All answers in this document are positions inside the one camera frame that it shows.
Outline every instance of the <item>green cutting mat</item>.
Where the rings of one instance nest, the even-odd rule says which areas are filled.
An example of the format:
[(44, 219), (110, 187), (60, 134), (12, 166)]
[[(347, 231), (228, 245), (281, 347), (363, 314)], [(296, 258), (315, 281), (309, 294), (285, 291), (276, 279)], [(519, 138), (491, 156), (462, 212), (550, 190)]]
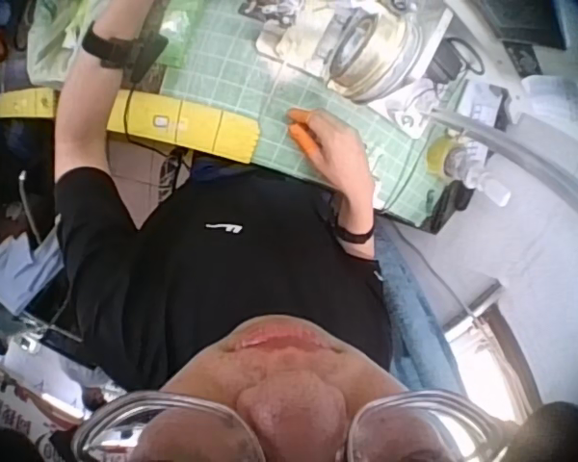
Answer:
[[(253, 162), (317, 182), (323, 180), (287, 136), (285, 114), (293, 107), (326, 108), (357, 129), (366, 143), (373, 174), (381, 183), (378, 198), (384, 210), (421, 225), (431, 214), (429, 193), (437, 201), (445, 188), (426, 171), (427, 136), (410, 139), (371, 109), (289, 66), (282, 69), (272, 93), (282, 66), (257, 54), (255, 42), (263, 24), (239, 15), (242, 3), (205, 2), (187, 60), (180, 69), (167, 70), (161, 94), (258, 118), (261, 139)], [(432, 141), (435, 133), (427, 134)]]

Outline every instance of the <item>black t-shirt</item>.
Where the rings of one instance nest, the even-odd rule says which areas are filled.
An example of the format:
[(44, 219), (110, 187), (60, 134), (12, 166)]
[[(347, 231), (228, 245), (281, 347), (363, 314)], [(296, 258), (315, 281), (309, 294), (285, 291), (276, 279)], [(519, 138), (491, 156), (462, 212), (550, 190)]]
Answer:
[(271, 314), (313, 321), (389, 368), (379, 266), (343, 250), (317, 188), (259, 170), (187, 182), (140, 231), (100, 170), (66, 174), (56, 200), (86, 347), (125, 389), (161, 387)]

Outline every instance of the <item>black wristband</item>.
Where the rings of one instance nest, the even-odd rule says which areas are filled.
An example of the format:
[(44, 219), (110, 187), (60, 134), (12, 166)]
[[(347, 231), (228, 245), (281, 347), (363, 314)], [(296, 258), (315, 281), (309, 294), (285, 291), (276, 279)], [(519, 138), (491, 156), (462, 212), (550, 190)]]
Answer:
[(84, 35), (82, 48), (100, 60), (103, 67), (110, 69), (122, 69), (129, 64), (131, 52), (135, 40), (122, 40), (119, 38), (105, 39), (99, 37), (92, 29), (94, 22)]
[(349, 244), (366, 244), (375, 235), (375, 221), (373, 220), (373, 227), (366, 234), (354, 234), (338, 224), (338, 216), (334, 219), (334, 234), (338, 239)]

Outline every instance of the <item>glasses frame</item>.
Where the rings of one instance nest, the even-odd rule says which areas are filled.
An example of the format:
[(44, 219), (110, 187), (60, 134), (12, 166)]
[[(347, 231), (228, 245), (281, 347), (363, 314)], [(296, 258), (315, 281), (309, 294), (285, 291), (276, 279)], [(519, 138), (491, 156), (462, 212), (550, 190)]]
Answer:
[[(112, 424), (127, 419), (130, 415), (141, 412), (144, 408), (189, 408), (212, 412), (221, 417), (235, 419), (249, 435), (256, 448), (259, 460), (265, 462), (265, 454), (259, 440), (250, 426), (231, 408), (206, 399), (191, 398), (163, 392), (135, 392), (120, 397), (96, 411), (92, 417), (77, 429), (71, 447), (78, 460), (97, 462), (88, 455), (93, 449), (92, 442)], [(476, 443), (476, 451), (471, 457), (479, 457), (481, 462), (495, 461), (509, 443), (509, 438), (500, 421), (492, 418), (485, 411), (466, 398), (450, 392), (425, 391), (405, 392), (391, 397), (381, 398), (363, 406), (352, 420), (346, 445), (346, 458), (356, 462), (355, 436), (360, 421), (373, 412), (392, 407), (417, 408), (436, 412), (454, 418), (467, 431)]]
[(460, 395), (444, 391), (406, 392), (372, 401), (355, 414), (347, 437), (349, 462), (357, 462), (353, 454), (362, 419), (368, 414), (393, 407), (423, 409), (454, 418), (476, 444), (475, 452), (467, 456), (469, 460), (478, 457), (480, 462), (493, 462), (510, 442), (500, 421)]
[(142, 409), (149, 407), (196, 409), (198, 411), (212, 412), (224, 419), (230, 416), (240, 423), (246, 434), (249, 435), (253, 447), (257, 450), (260, 462), (265, 462), (266, 460), (259, 439), (244, 419), (233, 409), (206, 399), (191, 398), (163, 392), (134, 392), (101, 407), (89, 420), (82, 423), (73, 436), (71, 448), (77, 460), (98, 462), (88, 454), (88, 452), (93, 449), (92, 442), (94, 439), (106, 431), (112, 424), (124, 421), (128, 419), (129, 416), (135, 415), (141, 412)]

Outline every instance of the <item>lips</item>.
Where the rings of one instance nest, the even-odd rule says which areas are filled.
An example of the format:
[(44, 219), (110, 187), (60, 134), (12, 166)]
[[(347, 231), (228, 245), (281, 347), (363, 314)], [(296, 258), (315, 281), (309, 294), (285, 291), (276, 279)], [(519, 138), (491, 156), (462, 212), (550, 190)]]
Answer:
[(303, 351), (330, 349), (331, 345), (319, 334), (301, 326), (290, 324), (259, 325), (240, 335), (234, 350), (257, 348), (276, 350), (297, 348)]

